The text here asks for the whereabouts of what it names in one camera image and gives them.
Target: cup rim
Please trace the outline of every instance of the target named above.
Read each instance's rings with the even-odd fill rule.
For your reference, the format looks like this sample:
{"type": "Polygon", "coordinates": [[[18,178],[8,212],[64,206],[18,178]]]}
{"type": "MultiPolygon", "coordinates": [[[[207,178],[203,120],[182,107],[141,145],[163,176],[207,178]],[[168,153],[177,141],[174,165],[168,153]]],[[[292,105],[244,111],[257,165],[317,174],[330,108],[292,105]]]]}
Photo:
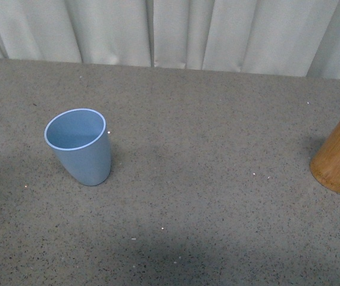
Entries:
{"type": "Polygon", "coordinates": [[[55,116],[48,124],[47,126],[45,127],[45,130],[44,130],[44,139],[45,139],[45,142],[53,149],[55,150],[61,150],[61,151],[75,151],[75,150],[80,150],[80,149],[83,149],[83,148],[86,148],[87,146],[93,144],[94,142],[96,142],[97,140],[99,140],[99,138],[104,134],[106,130],[106,120],[104,118],[104,116],[99,113],[98,111],[96,110],[93,110],[93,109],[90,109],[90,108],[76,108],[76,109],[71,109],[71,110],[67,110],[63,113],[60,113],[59,115],[55,116]],[[53,145],[52,143],[50,143],[50,141],[48,140],[47,136],[46,136],[46,132],[48,131],[50,125],[53,123],[53,121],[55,121],[56,119],[58,119],[59,117],[67,114],[67,113],[71,113],[71,112],[75,112],[75,111],[90,111],[90,112],[93,112],[93,113],[96,113],[103,121],[104,125],[102,127],[102,131],[99,133],[99,135],[91,142],[85,144],[85,145],[82,145],[80,147],[76,147],[76,148],[61,148],[61,147],[57,147],[55,145],[53,145]]]}

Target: gray countertop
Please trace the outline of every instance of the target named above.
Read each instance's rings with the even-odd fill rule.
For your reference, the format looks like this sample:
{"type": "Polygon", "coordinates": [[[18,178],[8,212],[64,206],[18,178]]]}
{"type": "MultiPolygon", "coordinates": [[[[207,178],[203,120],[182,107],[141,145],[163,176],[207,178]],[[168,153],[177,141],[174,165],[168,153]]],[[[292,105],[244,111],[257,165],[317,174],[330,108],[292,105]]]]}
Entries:
{"type": "Polygon", "coordinates": [[[0,60],[0,285],[340,285],[340,194],[308,164],[340,80],[0,60]],[[84,186],[45,143],[108,123],[84,186]]]}

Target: blue cup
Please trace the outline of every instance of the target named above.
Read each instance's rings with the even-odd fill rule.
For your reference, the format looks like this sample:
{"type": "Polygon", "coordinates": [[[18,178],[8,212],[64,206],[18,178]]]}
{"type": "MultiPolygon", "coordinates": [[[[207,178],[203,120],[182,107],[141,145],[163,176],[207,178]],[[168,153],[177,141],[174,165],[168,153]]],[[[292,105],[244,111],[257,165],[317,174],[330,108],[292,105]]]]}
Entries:
{"type": "Polygon", "coordinates": [[[44,137],[61,164],[81,184],[95,186],[108,177],[110,143],[101,113],[87,108],[61,113],[48,123],[44,137]]]}

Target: white curtain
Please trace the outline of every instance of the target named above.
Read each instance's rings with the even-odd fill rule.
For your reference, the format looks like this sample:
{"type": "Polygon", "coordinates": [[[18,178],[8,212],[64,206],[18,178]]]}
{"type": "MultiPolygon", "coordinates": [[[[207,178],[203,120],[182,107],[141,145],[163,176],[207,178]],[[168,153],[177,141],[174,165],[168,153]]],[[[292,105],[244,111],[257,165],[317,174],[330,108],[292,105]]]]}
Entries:
{"type": "Polygon", "coordinates": [[[340,79],[340,0],[0,0],[0,58],[340,79]]]}

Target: speckled surface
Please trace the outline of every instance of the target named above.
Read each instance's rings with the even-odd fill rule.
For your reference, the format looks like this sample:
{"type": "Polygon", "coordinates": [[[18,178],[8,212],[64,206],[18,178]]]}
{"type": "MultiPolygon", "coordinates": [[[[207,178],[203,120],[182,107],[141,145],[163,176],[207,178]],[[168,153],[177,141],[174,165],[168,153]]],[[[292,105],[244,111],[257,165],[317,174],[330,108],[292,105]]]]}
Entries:
{"type": "Polygon", "coordinates": [[[340,285],[340,195],[308,163],[340,80],[0,60],[0,285],[340,285]],[[107,122],[110,177],[43,137],[107,122]]]}

